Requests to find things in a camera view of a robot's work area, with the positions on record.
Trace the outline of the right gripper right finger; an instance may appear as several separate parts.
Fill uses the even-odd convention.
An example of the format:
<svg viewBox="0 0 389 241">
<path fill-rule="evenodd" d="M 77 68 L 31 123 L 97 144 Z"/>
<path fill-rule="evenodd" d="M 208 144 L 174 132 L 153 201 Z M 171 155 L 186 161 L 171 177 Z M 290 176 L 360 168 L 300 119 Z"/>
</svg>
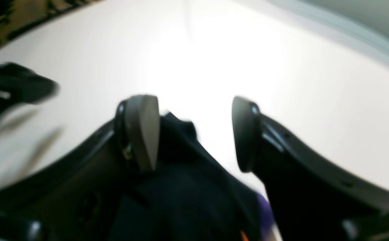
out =
<svg viewBox="0 0 389 241">
<path fill-rule="evenodd" d="M 256 103 L 236 96 L 239 169 L 265 186 L 284 241 L 389 241 L 389 190 L 322 157 Z"/>
</svg>

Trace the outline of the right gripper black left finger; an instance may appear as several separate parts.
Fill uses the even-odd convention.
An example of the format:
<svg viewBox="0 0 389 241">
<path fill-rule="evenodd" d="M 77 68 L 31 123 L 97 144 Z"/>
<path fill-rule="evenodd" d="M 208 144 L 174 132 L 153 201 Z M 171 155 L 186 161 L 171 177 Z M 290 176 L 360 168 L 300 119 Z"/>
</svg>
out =
<svg viewBox="0 0 389 241">
<path fill-rule="evenodd" d="M 69 154 L 0 190 L 0 240 L 105 241 L 125 178 L 155 169 L 159 133 L 156 96 L 120 102 Z"/>
</svg>

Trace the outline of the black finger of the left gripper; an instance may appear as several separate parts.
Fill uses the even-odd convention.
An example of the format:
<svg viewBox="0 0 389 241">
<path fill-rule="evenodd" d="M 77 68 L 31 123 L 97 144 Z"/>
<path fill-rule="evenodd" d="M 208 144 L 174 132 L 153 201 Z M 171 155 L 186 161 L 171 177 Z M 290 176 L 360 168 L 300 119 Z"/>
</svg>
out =
<svg viewBox="0 0 389 241">
<path fill-rule="evenodd" d="M 19 104 L 36 104 L 54 95 L 58 83 L 15 63 L 0 64 L 0 116 Z"/>
</svg>

